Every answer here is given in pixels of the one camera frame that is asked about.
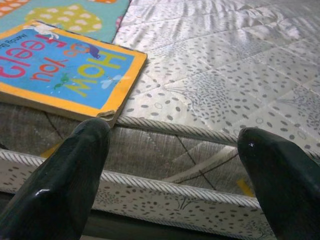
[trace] patterned rug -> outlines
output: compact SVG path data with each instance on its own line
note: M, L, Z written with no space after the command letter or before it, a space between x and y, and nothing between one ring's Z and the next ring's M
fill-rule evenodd
M37 19L111 43L130 0L0 0L0 32Z

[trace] book cover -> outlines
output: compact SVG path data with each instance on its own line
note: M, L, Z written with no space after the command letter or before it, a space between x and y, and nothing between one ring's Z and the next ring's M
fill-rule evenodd
M0 34L0 101L113 125L146 59L32 20Z

